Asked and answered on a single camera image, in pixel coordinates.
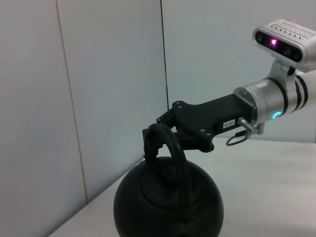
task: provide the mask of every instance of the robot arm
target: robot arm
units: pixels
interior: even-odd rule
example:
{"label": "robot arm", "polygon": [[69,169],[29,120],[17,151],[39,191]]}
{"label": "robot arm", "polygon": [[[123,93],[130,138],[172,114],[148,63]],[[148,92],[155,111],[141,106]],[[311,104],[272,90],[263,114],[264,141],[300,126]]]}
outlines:
{"label": "robot arm", "polygon": [[[244,127],[234,137],[263,134],[264,123],[300,110],[316,102],[316,32],[287,20],[277,20],[257,28],[255,45],[271,53],[269,75],[258,82],[238,87],[233,94],[200,105],[183,101],[157,119],[170,129],[183,150],[210,152],[212,139],[221,133]],[[154,140],[157,148],[163,142]]]}

